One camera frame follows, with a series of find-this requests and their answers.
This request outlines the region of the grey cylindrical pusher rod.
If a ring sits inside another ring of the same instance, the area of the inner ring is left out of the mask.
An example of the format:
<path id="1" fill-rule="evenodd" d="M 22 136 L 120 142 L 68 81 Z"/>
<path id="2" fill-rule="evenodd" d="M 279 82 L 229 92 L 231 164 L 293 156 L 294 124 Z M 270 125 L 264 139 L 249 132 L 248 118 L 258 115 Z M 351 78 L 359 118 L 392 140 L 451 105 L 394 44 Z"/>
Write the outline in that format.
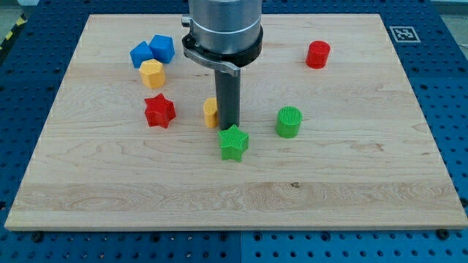
<path id="1" fill-rule="evenodd" d="M 241 76 L 232 75 L 218 70 L 214 71 L 216 86 L 216 103 L 219 128 L 229 129 L 239 125 Z"/>

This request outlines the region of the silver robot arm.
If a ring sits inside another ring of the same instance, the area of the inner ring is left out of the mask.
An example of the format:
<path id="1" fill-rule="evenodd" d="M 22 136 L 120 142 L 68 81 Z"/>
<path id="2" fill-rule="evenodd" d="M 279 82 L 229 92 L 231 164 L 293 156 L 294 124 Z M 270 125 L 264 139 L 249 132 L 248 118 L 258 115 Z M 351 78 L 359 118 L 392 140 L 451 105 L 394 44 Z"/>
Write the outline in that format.
<path id="1" fill-rule="evenodd" d="M 184 55 L 215 75 L 219 128 L 240 121 L 241 68 L 263 47 L 261 0 L 189 0 L 182 26 Z"/>

